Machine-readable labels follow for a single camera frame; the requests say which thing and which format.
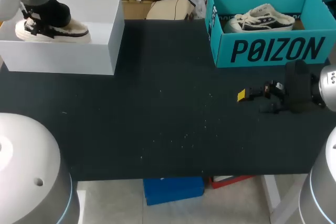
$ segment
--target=shoelace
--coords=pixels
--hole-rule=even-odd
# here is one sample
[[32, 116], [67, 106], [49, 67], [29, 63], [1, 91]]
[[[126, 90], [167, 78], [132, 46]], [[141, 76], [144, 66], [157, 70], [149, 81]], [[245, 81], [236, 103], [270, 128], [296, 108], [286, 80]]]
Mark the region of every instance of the shoelace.
[[260, 23], [261, 21], [258, 18], [251, 17], [249, 13], [246, 14], [236, 14], [235, 19], [239, 23], [243, 23], [243, 27], [245, 23], [252, 24], [252, 23]]

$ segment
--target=shoe sole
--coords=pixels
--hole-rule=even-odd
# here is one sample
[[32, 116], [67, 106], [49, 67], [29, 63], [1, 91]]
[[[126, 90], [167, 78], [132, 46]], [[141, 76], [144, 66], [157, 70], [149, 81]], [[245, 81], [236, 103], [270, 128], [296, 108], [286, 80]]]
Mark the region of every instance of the shoe sole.
[[54, 38], [50, 38], [42, 34], [33, 35], [29, 31], [26, 31], [24, 29], [24, 20], [21, 20], [16, 24], [15, 34], [16, 37], [18, 37], [19, 39], [30, 42], [65, 42], [65, 43], [81, 43], [81, 44], [87, 44], [91, 42], [90, 33], [87, 33], [81, 37], [54, 36]]
[[280, 27], [280, 28], [273, 28], [269, 30], [256, 30], [256, 31], [244, 31], [244, 30], [237, 30], [230, 25], [224, 26], [224, 33], [225, 34], [235, 34], [235, 33], [262, 33], [262, 32], [270, 32], [270, 31], [290, 31], [293, 29], [293, 25], [288, 27]]

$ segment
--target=blue box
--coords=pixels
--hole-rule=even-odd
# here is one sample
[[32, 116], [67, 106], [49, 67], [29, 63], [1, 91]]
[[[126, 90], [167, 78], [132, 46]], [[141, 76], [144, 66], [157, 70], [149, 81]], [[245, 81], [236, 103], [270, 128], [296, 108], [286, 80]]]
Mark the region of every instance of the blue box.
[[147, 205], [194, 198], [203, 195], [204, 183], [201, 177], [149, 178], [143, 180]]
[[[223, 33], [220, 20], [265, 3], [300, 18], [305, 30]], [[219, 68], [285, 65], [296, 59], [324, 63], [336, 40], [336, 21], [322, 0], [208, 0], [205, 24]]]

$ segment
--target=white fluffy shoe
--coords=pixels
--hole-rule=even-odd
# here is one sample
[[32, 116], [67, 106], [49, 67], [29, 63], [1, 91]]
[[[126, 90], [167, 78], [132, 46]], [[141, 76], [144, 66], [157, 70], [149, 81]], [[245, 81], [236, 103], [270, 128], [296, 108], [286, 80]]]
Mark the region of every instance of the white fluffy shoe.
[[277, 12], [270, 4], [260, 5], [245, 14], [230, 19], [224, 33], [255, 33], [292, 30], [295, 19]]
[[16, 24], [15, 33], [24, 41], [85, 44], [91, 42], [88, 28], [74, 19], [62, 28], [45, 25], [37, 19], [23, 19]]

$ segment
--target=black cable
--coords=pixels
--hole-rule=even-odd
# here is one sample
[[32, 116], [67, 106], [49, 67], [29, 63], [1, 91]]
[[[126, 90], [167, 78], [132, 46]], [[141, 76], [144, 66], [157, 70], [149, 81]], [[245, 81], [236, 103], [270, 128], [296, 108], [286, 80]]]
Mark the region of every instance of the black cable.
[[176, 20], [176, 7], [177, 7], [177, 3], [178, 3], [179, 0], [176, 1], [176, 5], [175, 5], [175, 17], [174, 17], [174, 20]]
[[151, 6], [151, 8], [149, 10], [151, 10], [156, 3], [157, 3], [157, 1], [154, 2], [154, 4]]

